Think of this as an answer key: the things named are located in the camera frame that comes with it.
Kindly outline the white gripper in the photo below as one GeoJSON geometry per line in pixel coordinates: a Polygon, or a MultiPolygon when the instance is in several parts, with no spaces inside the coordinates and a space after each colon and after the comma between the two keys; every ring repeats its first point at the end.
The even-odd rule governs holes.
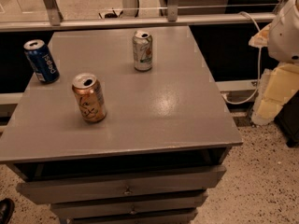
{"type": "Polygon", "coordinates": [[[268,46],[269,56],[279,62],[265,69],[255,99],[251,120],[266,125],[274,120],[299,91],[299,0],[289,0],[270,24],[249,40],[254,48],[268,46]]]}

